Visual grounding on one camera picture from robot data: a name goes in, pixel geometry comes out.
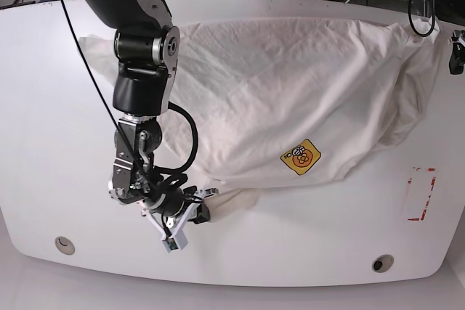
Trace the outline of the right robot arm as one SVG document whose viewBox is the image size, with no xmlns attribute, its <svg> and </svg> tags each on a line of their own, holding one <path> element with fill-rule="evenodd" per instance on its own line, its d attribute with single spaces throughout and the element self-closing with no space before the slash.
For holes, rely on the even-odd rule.
<svg viewBox="0 0 465 310">
<path fill-rule="evenodd" d="M 197 128 L 191 130 L 192 149 L 183 165 L 155 164 L 154 152 L 162 142 L 158 116 L 173 111 L 194 124 L 192 116 L 169 99 L 177 73 L 179 29 L 165 0 L 85 1 L 116 32 L 118 73 L 113 101 L 105 108 L 122 116 L 113 122 L 116 158 L 110 196 L 122 205 L 138 204 L 142 216 L 160 232 L 165 249 L 181 250 L 187 245 L 184 226 L 210 219 L 205 200 L 217 190 L 187 185 L 187 170 L 198 151 Z"/>
</svg>

